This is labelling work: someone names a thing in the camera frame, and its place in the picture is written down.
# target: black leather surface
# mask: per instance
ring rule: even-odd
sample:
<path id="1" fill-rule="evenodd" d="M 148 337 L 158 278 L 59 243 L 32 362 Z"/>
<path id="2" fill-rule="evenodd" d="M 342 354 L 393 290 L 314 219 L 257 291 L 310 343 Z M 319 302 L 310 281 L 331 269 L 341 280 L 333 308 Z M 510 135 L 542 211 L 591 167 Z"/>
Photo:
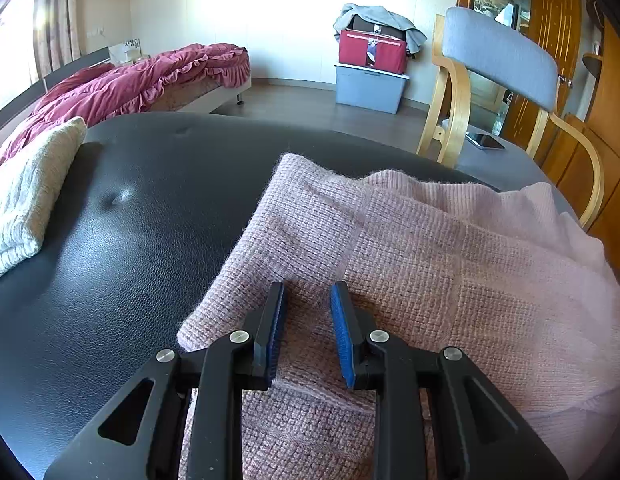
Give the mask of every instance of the black leather surface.
<path id="1" fill-rule="evenodd" d="M 42 251 L 0 278 L 0 433 L 35 478 L 176 345 L 285 152 L 347 176 L 469 180 L 358 137 L 241 118 L 156 112 L 91 128 Z"/>

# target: silver screw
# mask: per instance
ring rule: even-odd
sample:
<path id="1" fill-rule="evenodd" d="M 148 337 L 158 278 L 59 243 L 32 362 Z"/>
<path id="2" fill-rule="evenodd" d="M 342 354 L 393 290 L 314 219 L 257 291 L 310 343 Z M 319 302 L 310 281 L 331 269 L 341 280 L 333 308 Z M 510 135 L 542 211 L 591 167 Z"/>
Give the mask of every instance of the silver screw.
<path id="1" fill-rule="evenodd" d="M 385 343 L 390 339 L 390 336 L 385 330 L 373 330 L 370 332 L 370 339 L 375 343 Z"/>
<path id="2" fill-rule="evenodd" d="M 164 348 L 156 353 L 156 360 L 160 363 L 169 363 L 174 359 L 174 350 Z"/>
<path id="3" fill-rule="evenodd" d="M 250 334 L 245 330 L 235 330 L 230 334 L 230 341 L 233 343 L 245 343 L 249 338 Z"/>
<path id="4" fill-rule="evenodd" d="M 443 357 L 448 361 L 459 361 L 464 356 L 464 353 L 456 346 L 449 346 L 443 351 Z"/>

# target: knit texture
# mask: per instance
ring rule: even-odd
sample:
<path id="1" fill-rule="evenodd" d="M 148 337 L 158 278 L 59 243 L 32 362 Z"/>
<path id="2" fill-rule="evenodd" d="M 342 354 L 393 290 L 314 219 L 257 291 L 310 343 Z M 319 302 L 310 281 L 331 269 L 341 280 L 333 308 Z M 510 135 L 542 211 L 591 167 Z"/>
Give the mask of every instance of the knit texture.
<path id="1" fill-rule="evenodd" d="M 277 378 L 244 392 L 244 478 L 369 478 L 374 394 L 340 373 L 329 287 L 410 345 L 459 346 L 574 478 L 620 416 L 620 287 L 551 187 L 496 193 L 397 171 L 351 180 L 283 156 L 178 341 L 204 348 L 288 288 Z M 186 426 L 183 466 L 190 422 Z"/>
<path id="2" fill-rule="evenodd" d="M 39 252 L 85 133 L 84 120 L 75 117 L 36 137 L 0 166 L 0 276 Z"/>

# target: curtain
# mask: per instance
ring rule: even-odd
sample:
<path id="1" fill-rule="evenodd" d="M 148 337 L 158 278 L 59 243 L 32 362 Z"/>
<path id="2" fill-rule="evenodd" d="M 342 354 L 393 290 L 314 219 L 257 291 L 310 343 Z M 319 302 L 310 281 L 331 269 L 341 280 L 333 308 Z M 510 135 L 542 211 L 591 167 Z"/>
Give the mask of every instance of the curtain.
<path id="1" fill-rule="evenodd" d="M 76 0 L 34 0 L 33 43 L 39 78 L 78 59 Z"/>

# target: chair frame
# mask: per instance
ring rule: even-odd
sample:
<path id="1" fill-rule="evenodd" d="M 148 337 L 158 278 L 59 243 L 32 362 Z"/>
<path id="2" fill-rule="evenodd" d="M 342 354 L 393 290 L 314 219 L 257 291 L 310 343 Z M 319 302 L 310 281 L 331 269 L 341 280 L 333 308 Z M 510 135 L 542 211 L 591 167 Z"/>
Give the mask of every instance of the chair frame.
<path id="1" fill-rule="evenodd" d="M 437 66 L 437 77 L 432 95 L 432 103 L 430 104 L 428 117 L 426 118 L 419 146 L 417 147 L 417 155 L 425 156 L 430 147 L 430 143 L 433 139 L 436 139 L 441 143 L 437 162 L 449 168 L 454 168 L 459 154 L 461 153 L 461 148 L 464 145 L 466 131 L 468 130 L 471 92 L 470 76 L 468 75 L 466 67 L 458 61 L 443 56 L 442 43 L 445 23 L 445 16 L 438 14 L 435 20 L 432 38 L 432 63 Z M 448 86 L 448 76 L 450 76 L 450 81 L 452 82 L 452 105 L 450 108 L 448 127 L 444 129 L 442 126 L 439 126 L 438 123 L 444 95 Z M 556 95 L 554 98 L 554 110 L 556 110 Z M 599 209 L 601 208 L 601 203 L 603 202 L 605 179 L 601 158 L 594 145 L 586 136 L 558 117 L 555 111 L 550 113 L 542 107 L 539 107 L 535 127 L 526 148 L 526 153 L 531 158 L 534 158 L 536 150 L 538 150 L 548 121 L 551 121 L 561 130 L 577 140 L 577 142 L 586 149 L 590 157 L 593 170 L 592 193 L 590 195 L 590 201 L 579 219 L 583 229 L 587 230 L 597 217 Z"/>

